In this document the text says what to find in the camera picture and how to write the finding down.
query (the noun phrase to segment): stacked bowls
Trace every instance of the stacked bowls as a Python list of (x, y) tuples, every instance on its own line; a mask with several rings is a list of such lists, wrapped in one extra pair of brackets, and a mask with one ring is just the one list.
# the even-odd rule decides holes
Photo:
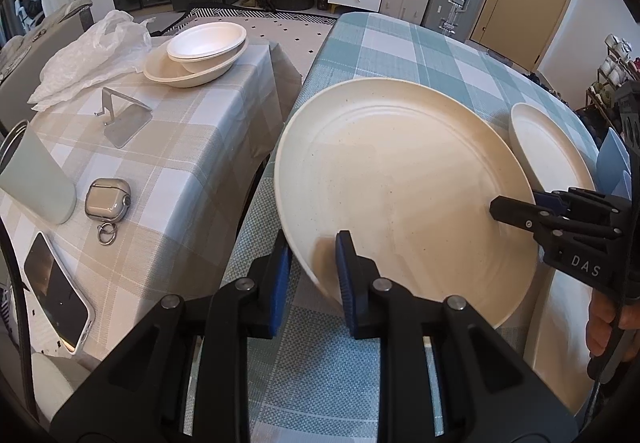
[(246, 49), (246, 30), (233, 22), (194, 26), (154, 49), (145, 76), (154, 82), (189, 88), (226, 73)]

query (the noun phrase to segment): plate rim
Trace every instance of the plate rim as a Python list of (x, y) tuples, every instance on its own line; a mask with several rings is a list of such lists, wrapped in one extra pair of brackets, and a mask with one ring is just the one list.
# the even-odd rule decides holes
[[(188, 33), (189, 35), (191, 35), (191, 33), (195, 33), (195, 32), (192, 32), (191, 30), (197, 30), (198, 28), (218, 28), (221, 25), (224, 25), (224, 26), (231, 25), (232, 28), (238, 28), (240, 30), (240, 40), (238, 42), (232, 43), (231, 46), (228, 46), (228, 47), (225, 46), (224, 48), (214, 49), (212, 50), (211, 53), (207, 53), (206, 55), (191, 54), (191, 55), (182, 56), (182, 55), (176, 55), (175, 53), (172, 53), (169, 51), (171, 43), (175, 39), (180, 37), (183, 33)], [(226, 53), (227, 51), (231, 51), (233, 48), (240, 46), (240, 44), (242, 44), (244, 41), (246, 41), (246, 28), (241, 24), (238, 24), (236, 22), (231, 22), (228, 20), (223, 20), (220, 22), (203, 22), (202, 24), (193, 26), (192, 28), (182, 30), (182, 32), (178, 33), (177, 35), (172, 37), (170, 40), (168, 40), (166, 53), (169, 56), (169, 58), (174, 62), (197, 62), (200, 60), (210, 60), (212, 58), (217, 57), (218, 55), (222, 55), (223, 53)]]
[(160, 84), (172, 84), (172, 83), (176, 83), (176, 82), (186, 82), (186, 81), (192, 80), (192, 79), (194, 79), (196, 77), (201, 77), (203, 75), (207, 75), (207, 74), (211, 73), (212, 71), (217, 71), (219, 69), (225, 68), (229, 64), (232, 64), (233, 62), (238, 60), (240, 55), (242, 55), (242, 53), (244, 53), (246, 51), (246, 49), (248, 48), (248, 46), (249, 46), (248, 41), (245, 41), (244, 43), (242, 43), (242, 48), (239, 49), (239, 51), (235, 55), (233, 55), (233, 57), (227, 59), (222, 64), (218, 64), (217, 66), (211, 67), (211, 68), (203, 70), (203, 71), (198, 71), (197, 73), (190, 73), (189, 75), (185, 75), (183, 77), (173, 77), (173, 78), (162, 78), (162, 77), (156, 77), (154, 75), (151, 75), (148, 72), (148, 70), (146, 69), (149, 56), (152, 53), (157, 52), (159, 49), (162, 49), (162, 48), (164, 48), (164, 50), (166, 52), (166, 48), (167, 48), (167, 45), (169, 44), (169, 42), (170, 41), (163, 42), (160, 46), (158, 46), (157, 48), (152, 49), (152, 51), (150, 51), (147, 54), (147, 58), (145, 59), (145, 67), (143, 68), (143, 73), (144, 73), (145, 77), (147, 79), (151, 80), (152, 82), (158, 82)]
[[(527, 179), (527, 176), (526, 176), (526, 174), (524, 172), (524, 169), (520, 165), (520, 162), (518, 161), (518, 159), (516, 158), (514, 153), (511, 152), (511, 149), (508, 146), (508, 144), (505, 142), (505, 140), (502, 139), (500, 134), (498, 134), (497, 131), (494, 130), (494, 128), (492, 128), (488, 123), (486, 123), (486, 121), (484, 121), (475, 112), (473, 112), (471, 109), (466, 107), (466, 105), (462, 104), (461, 102), (458, 102), (456, 99), (454, 99), (454, 98), (442, 93), (441, 91), (438, 91), (437, 89), (434, 89), (434, 88), (429, 87), (429, 86), (425, 86), (423, 84), (419, 84), (419, 83), (414, 82), (414, 81), (403, 80), (403, 79), (398, 79), (398, 78), (393, 78), (393, 77), (360, 77), (360, 78), (353, 78), (353, 79), (350, 79), (350, 80), (345, 80), (345, 81), (342, 81), (342, 82), (338, 82), (337, 84), (332, 84), (331, 86), (328, 86), (328, 87), (318, 91), (318, 93), (316, 93), (315, 95), (311, 96), (305, 103), (303, 103), (298, 109), (295, 110), (295, 112), (287, 120), (287, 123), (286, 123), (286, 125), (284, 127), (284, 130), (282, 131), (282, 134), (281, 134), (281, 136), (280, 136), (280, 138), (278, 140), (278, 147), (276, 149), (276, 155), (275, 155), (274, 170), (273, 170), (273, 191), (274, 191), (274, 196), (275, 196), (275, 201), (276, 201), (276, 210), (277, 210), (277, 213), (278, 213), (278, 219), (280, 220), (280, 227), (282, 228), (282, 231), (285, 234), (285, 238), (287, 240), (287, 244), (291, 248), (291, 251), (293, 252), (293, 255), (295, 255), (296, 260), (300, 263), (300, 266), (302, 267), (303, 271), (306, 273), (306, 276), (315, 285), (316, 289), (318, 289), (318, 291), (321, 292), (322, 296), (324, 296), (324, 298), (327, 299), (339, 311), (342, 311), (342, 303), (337, 301), (327, 290), (325, 290), (324, 286), (321, 284), (321, 282), (319, 281), (318, 277), (316, 277), (316, 274), (314, 274), (313, 271), (311, 270), (311, 268), (308, 266), (308, 264), (306, 264), (306, 261), (304, 261), (304, 259), (301, 257), (300, 249), (298, 248), (298, 246), (295, 243), (292, 243), (290, 241), (292, 239), (292, 235), (291, 235), (291, 228), (289, 227), (289, 224), (286, 221), (282, 220), (282, 215), (280, 214), (280, 210), (282, 209), (282, 201), (283, 200), (282, 200), (282, 193), (281, 193), (281, 190), (280, 190), (280, 185), (278, 184), (278, 181), (280, 180), (280, 165), (281, 165), (281, 160), (282, 160), (282, 146), (285, 145), (285, 143), (286, 143), (285, 140), (286, 140), (287, 136), (289, 136), (290, 130), (292, 128), (291, 124), (294, 123), (294, 119), (296, 118), (296, 115), (298, 115), (300, 113), (300, 111), (302, 111), (305, 107), (307, 107), (311, 102), (313, 102), (316, 99), (319, 99), (319, 97), (321, 97), (323, 94), (327, 93), (329, 90), (334, 90), (334, 88), (336, 88), (336, 87), (344, 86), (344, 85), (347, 85), (347, 84), (353, 84), (353, 83), (361, 83), (363, 81), (372, 81), (372, 80), (373, 81), (374, 80), (392, 81), (392, 82), (402, 83), (402, 84), (411, 84), (411, 85), (417, 86), (417, 87), (419, 87), (421, 89), (427, 89), (429, 91), (433, 91), (433, 92), (439, 94), (440, 96), (450, 100), (450, 102), (452, 102), (454, 104), (454, 106), (457, 106), (460, 110), (462, 110), (463, 113), (470, 113), (474, 118), (477, 118), (482, 123), (482, 125), (484, 127), (486, 127), (487, 130), (490, 131), (490, 134), (492, 136), (494, 136), (495, 138), (497, 138), (499, 140), (499, 143), (501, 143), (504, 146), (504, 149), (508, 153), (508, 156), (511, 156), (511, 158), (513, 159), (513, 162), (514, 162), (514, 167), (517, 167), (517, 170), (519, 171), (520, 175), (522, 176), (522, 180), (524, 181), (524, 183), (526, 184), (526, 188), (528, 189), (527, 197), (530, 200), (529, 202), (530, 203), (534, 203), (533, 190), (531, 189), (531, 186), (529, 184), (529, 180)], [(532, 265), (530, 281), (533, 280), (533, 277), (534, 277), (535, 272), (536, 272), (536, 267), (537, 267), (537, 262), (538, 262), (538, 249), (535, 249), (533, 258), (534, 258), (534, 263)], [(529, 282), (529, 285), (526, 287), (526, 289), (523, 290), (522, 296), (518, 297), (518, 301), (516, 302), (513, 310), (505, 318), (502, 318), (499, 323), (497, 323), (496, 325), (492, 325), (492, 327), (494, 327), (494, 328), (499, 327), (501, 324), (504, 324), (504, 322), (506, 322), (511, 317), (511, 315), (513, 315), (513, 313), (516, 311), (518, 306), (522, 303), (523, 299), (527, 295), (527, 292), (528, 292), (529, 288), (530, 288), (530, 282)]]
[[(513, 114), (519, 112), (518, 110), (524, 109), (524, 108), (527, 108), (527, 109), (530, 109), (530, 110), (534, 110), (534, 114), (535, 115), (538, 115), (538, 116), (542, 117), (542, 122), (546, 122), (546, 124), (550, 125), (551, 128), (556, 131), (556, 133), (559, 133), (559, 136), (561, 136), (561, 138), (562, 138), (562, 142), (564, 144), (567, 144), (567, 146), (569, 146), (569, 149), (574, 151), (575, 154), (577, 155), (577, 157), (575, 159), (576, 160), (580, 160), (577, 163), (580, 165), (581, 169), (584, 169), (584, 173), (589, 178), (588, 182), (591, 183), (591, 187), (588, 190), (595, 190), (595, 184), (593, 182), (593, 178), (591, 176), (591, 172), (589, 171), (589, 167), (587, 167), (587, 164), (586, 164), (584, 158), (580, 154), (580, 151), (578, 150), (578, 148), (572, 142), (571, 138), (569, 138), (569, 136), (562, 130), (562, 128), (558, 124), (556, 124), (556, 122), (550, 116), (548, 116), (546, 113), (542, 112), (536, 106), (532, 106), (531, 104), (529, 104), (527, 102), (517, 102), (516, 104), (513, 104), (513, 106), (511, 107), (511, 111), (509, 112), (509, 139), (510, 139), (510, 142), (512, 144), (511, 145), (511, 150), (513, 150), (513, 147), (514, 147), (513, 146), (513, 138), (511, 138), (511, 134), (513, 133), (513, 135), (515, 136), (515, 138), (517, 140), (517, 143), (518, 143), (518, 149), (522, 152), (522, 155), (524, 156), (524, 158), (525, 158), (525, 160), (527, 162), (527, 165), (529, 166), (530, 171), (533, 173), (533, 175), (536, 178), (536, 184), (540, 185), (540, 188), (542, 190), (546, 191), (543, 188), (542, 183), (540, 182), (540, 177), (538, 176), (537, 172), (535, 171), (535, 169), (531, 165), (531, 163), (529, 161), (529, 157), (527, 156), (527, 153), (522, 148), (522, 142), (520, 141), (520, 137), (518, 136), (518, 133), (516, 131), (516, 127), (514, 126), (514, 120), (513, 120)], [(552, 190), (561, 190), (561, 189), (550, 189), (550, 190), (548, 190), (546, 192), (551, 192)]]

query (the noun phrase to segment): keyring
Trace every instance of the keyring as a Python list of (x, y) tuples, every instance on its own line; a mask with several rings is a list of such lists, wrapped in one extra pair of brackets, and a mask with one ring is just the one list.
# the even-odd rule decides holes
[[(98, 225), (98, 242), (103, 246), (109, 246), (116, 240), (116, 233), (118, 232), (118, 226), (116, 223), (103, 223)], [(102, 236), (108, 235), (107, 240), (103, 240)]]

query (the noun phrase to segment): tablecloth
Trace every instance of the tablecloth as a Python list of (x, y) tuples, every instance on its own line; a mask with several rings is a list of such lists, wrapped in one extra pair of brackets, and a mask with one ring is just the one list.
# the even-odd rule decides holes
[[(505, 140), (511, 106), (530, 103), (562, 127), (594, 171), (596, 146), (577, 116), (558, 99), (482, 52), (380, 14), (354, 12), (338, 20), (292, 113), (325, 87), (369, 76), (414, 81), (441, 91), (476, 112)], [(272, 156), (223, 283), (244, 276), (251, 261), (270, 253), (279, 228)], [(526, 330), (527, 325), (516, 321), (498, 331), (522, 350)], [(429, 354), (428, 362), (433, 371)], [(339, 312), (294, 261), (278, 336), (273, 341), (250, 339), (248, 344), (252, 442), (375, 441), (379, 365), (378, 342), (351, 339)], [(436, 427), (442, 427), (435, 405)]]
[[(76, 208), (66, 223), (49, 225), (1, 192), (0, 214), (20, 268), (41, 230), (92, 304), (85, 354), (104, 358), (166, 293), (194, 298), (218, 288), (255, 171), (274, 147), (300, 80), (279, 45), (252, 38), (234, 66), (204, 86), (172, 88), (142, 73), (108, 81), (153, 109), (122, 149), (104, 137), (104, 117), (94, 115), (101, 86), (34, 117), (34, 130), (76, 185)], [(128, 105), (117, 97), (113, 103), (116, 114)], [(97, 178), (122, 178), (132, 191), (111, 246), (98, 244), (98, 223), (84, 214)], [(34, 296), (26, 299), (34, 349), (64, 355)]]

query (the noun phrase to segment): plastic bag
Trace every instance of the plastic bag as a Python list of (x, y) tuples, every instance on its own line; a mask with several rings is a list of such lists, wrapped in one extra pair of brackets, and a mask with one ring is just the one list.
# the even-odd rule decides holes
[(140, 73), (151, 50), (148, 21), (133, 22), (126, 12), (111, 10), (77, 40), (58, 51), (40, 72), (40, 85), (28, 100), (44, 111), (81, 90), (124, 73)]

